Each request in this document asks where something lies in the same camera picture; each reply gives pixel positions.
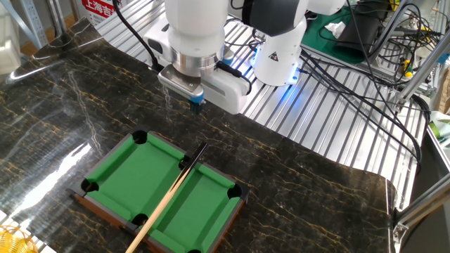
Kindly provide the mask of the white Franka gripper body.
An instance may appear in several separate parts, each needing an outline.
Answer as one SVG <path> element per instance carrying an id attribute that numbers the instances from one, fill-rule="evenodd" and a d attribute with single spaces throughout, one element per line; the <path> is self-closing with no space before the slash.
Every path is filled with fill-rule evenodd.
<path id="1" fill-rule="evenodd" d="M 144 35 L 162 71 L 157 75 L 160 83 L 189 102 L 211 102 L 228 113 L 238 114 L 247 100 L 250 85 L 247 81 L 225 70 L 220 53 L 201 60 L 183 56 L 169 45 L 169 23 L 161 21 Z"/>

